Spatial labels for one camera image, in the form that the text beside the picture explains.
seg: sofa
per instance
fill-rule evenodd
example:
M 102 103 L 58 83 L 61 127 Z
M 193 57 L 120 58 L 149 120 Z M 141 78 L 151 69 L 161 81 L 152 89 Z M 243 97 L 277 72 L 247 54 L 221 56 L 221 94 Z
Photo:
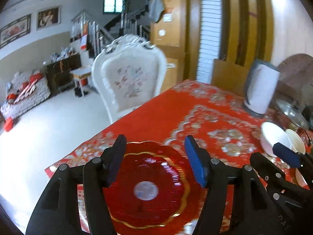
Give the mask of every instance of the sofa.
M 21 85 L 25 82 L 28 82 L 32 75 L 32 71 L 16 73 L 11 82 L 12 85 L 9 90 L 9 94 L 18 93 L 20 91 Z M 11 117 L 12 119 L 18 118 L 19 116 L 37 106 L 50 96 L 51 91 L 48 86 L 48 81 L 45 77 L 37 80 L 34 85 L 35 91 L 29 96 L 21 99 L 16 103 L 6 101 L 1 106 L 0 111 L 5 119 L 8 119 L 9 117 Z

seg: white chair frame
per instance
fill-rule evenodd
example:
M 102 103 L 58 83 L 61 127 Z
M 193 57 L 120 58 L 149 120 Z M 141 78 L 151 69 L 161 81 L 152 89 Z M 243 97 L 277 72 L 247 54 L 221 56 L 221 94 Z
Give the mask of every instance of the white chair frame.
M 118 39 L 114 40 L 110 45 L 96 57 L 93 66 L 92 66 L 92 79 L 94 86 L 96 87 L 98 93 L 100 94 L 105 108 L 109 115 L 110 123 L 114 123 L 119 118 L 135 110 L 137 107 L 132 107 L 122 111 L 118 111 L 116 105 L 115 95 L 113 90 L 109 86 L 109 82 L 102 78 L 101 70 L 103 68 L 103 63 L 106 59 L 114 58 L 120 55 L 122 52 L 125 52 L 129 48 L 134 48 L 138 50 L 138 53 L 148 52 L 149 55 L 153 55 L 158 59 L 158 76 L 154 88 L 153 97 L 160 94 L 162 83 L 165 78 L 167 62 L 164 53 L 157 48 L 155 45 L 151 45 L 146 39 L 135 36 L 133 34 L 127 34 Z

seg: window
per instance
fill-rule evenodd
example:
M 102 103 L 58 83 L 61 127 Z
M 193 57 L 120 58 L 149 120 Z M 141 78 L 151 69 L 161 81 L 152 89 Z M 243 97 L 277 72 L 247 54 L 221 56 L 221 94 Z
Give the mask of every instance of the window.
M 124 0 L 104 0 L 103 12 L 105 13 L 120 13 L 123 10 Z

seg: white bowl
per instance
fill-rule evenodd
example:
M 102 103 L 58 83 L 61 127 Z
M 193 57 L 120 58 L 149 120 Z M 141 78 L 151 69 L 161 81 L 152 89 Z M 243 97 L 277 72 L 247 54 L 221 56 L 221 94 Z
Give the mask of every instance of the white bowl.
M 286 133 L 289 137 L 290 142 L 292 143 L 293 150 L 295 152 L 300 152 L 301 154 L 306 153 L 306 147 L 300 138 L 300 136 L 293 130 L 287 129 Z
M 268 155 L 277 157 L 273 153 L 273 146 L 278 142 L 285 147 L 292 148 L 288 135 L 276 124 L 264 122 L 261 125 L 261 131 L 261 146 Z
M 296 152 L 300 152 L 302 154 L 306 153 L 306 147 L 302 141 L 302 139 L 300 138 L 300 136 L 294 132 L 293 130 L 287 129 L 286 133 L 293 145 L 293 148 Z M 298 169 L 295 169 L 295 178 L 298 182 L 298 184 L 301 187 L 304 187 L 307 185 L 306 181 L 304 180 L 303 176 L 301 175 L 300 171 Z

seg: red plate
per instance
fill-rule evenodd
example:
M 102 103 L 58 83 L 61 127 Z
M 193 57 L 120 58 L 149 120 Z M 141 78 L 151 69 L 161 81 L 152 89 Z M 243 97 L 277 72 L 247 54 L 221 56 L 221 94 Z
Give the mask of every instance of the red plate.
M 128 143 L 116 182 L 103 191 L 122 235 L 161 234 L 166 227 L 175 234 L 199 215 L 201 189 L 188 161 L 155 142 Z

